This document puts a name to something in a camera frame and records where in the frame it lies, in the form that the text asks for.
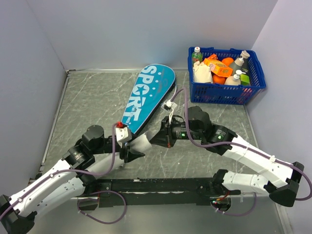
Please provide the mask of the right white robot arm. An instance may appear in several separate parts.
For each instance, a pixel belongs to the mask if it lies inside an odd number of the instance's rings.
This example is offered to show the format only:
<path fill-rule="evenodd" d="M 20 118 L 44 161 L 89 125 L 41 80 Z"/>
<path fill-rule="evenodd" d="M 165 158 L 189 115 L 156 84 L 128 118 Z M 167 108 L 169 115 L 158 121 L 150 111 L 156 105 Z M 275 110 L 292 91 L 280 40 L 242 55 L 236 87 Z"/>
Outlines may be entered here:
<path fill-rule="evenodd" d="M 184 122 L 165 117 L 150 143 L 171 148 L 178 139 L 199 140 L 201 147 L 208 145 L 208 151 L 233 159 L 256 172 L 250 175 L 218 170 L 213 182 L 216 193 L 239 190 L 267 195 L 284 207 L 294 205 L 304 169 L 302 164 L 284 162 L 259 150 L 227 127 L 213 124 L 209 114 L 198 106 L 188 108 L 185 116 L 188 119 Z"/>

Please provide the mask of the white shuttlecock tube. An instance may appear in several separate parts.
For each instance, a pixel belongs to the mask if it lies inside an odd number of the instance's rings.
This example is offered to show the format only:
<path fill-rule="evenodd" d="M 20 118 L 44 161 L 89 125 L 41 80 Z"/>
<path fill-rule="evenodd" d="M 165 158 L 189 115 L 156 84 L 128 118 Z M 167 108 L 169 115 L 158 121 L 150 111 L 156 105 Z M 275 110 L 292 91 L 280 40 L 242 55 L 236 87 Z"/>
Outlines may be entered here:
<path fill-rule="evenodd" d="M 141 134 L 138 138 L 134 139 L 130 142 L 130 150 L 131 153 L 145 153 L 148 151 L 152 145 L 150 143 L 150 139 L 153 137 L 151 131 L 146 131 Z M 107 157 L 96 156 L 96 162 L 87 168 L 87 171 L 95 173 L 95 178 L 101 178 L 99 175 L 103 175 L 104 173 L 109 171 L 112 162 L 112 154 L 109 154 Z M 116 153 L 115 162 L 112 167 L 112 170 L 117 169 L 119 166 L 124 164 L 124 160 L 119 158 L 119 153 Z"/>

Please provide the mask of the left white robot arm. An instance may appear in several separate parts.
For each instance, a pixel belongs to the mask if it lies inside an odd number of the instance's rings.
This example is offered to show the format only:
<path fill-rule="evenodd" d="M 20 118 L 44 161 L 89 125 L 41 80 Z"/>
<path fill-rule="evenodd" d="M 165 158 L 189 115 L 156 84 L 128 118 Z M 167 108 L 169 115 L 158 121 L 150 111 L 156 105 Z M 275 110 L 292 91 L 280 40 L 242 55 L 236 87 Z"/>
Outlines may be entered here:
<path fill-rule="evenodd" d="M 151 148 L 151 133 L 139 136 L 121 122 L 104 136 L 99 125 L 90 126 L 64 156 L 39 179 L 20 192 L 0 197 L 0 222 L 9 234 L 26 234 L 35 218 L 81 194 L 96 191 L 96 181 L 114 167 L 143 157 Z"/>

